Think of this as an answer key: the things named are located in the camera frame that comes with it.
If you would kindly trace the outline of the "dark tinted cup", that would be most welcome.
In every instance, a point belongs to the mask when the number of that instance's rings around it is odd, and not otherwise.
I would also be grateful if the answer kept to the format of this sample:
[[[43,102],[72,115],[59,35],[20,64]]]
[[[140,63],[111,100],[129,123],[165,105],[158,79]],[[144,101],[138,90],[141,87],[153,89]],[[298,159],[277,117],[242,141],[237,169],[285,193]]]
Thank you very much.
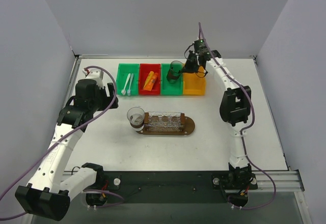
[[[180,61],[173,61],[167,72],[167,81],[169,83],[175,83],[181,76],[181,69],[183,64]]]

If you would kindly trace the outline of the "clear plastic cup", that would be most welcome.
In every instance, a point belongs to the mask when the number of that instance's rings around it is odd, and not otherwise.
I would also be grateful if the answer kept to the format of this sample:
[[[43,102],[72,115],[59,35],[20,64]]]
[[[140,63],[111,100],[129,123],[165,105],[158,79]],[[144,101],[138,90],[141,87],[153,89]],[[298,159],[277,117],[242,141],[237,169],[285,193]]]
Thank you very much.
[[[144,128],[145,112],[141,107],[132,107],[127,112],[127,119],[134,131],[140,132]]]

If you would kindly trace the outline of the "clear rack with brown ends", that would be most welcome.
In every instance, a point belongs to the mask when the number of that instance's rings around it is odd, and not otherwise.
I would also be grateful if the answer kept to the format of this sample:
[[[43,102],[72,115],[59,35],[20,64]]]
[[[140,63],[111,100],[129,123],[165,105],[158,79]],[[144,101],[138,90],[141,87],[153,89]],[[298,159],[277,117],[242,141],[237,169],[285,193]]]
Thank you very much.
[[[149,131],[155,132],[179,132],[184,128],[185,115],[180,112],[145,113],[145,125]]]

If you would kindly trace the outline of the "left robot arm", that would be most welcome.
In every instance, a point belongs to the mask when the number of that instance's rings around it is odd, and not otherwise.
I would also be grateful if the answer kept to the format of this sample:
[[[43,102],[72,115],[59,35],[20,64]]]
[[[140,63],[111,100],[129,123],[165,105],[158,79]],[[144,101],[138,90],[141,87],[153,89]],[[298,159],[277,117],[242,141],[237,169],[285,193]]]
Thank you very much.
[[[75,94],[59,113],[48,150],[36,163],[36,172],[26,186],[18,186],[15,191],[26,213],[59,221],[80,192],[89,186],[103,186],[103,167],[97,164],[84,164],[66,180],[62,180],[62,174],[87,126],[108,109],[117,107],[115,81],[104,85],[102,78],[92,76],[77,82]]]

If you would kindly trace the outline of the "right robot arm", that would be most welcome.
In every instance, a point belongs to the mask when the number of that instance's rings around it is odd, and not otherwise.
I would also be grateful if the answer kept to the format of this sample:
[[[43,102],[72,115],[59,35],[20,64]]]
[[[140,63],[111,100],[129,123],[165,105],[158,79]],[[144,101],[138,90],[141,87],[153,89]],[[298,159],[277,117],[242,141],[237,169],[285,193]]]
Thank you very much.
[[[220,104],[220,116],[227,123],[230,137],[229,171],[236,176],[251,175],[251,167],[245,146],[245,132],[255,122],[251,101],[251,89],[237,81],[223,62],[218,51],[189,51],[182,73],[198,73],[200,67],[205,74],[212,74],[224,90]]]

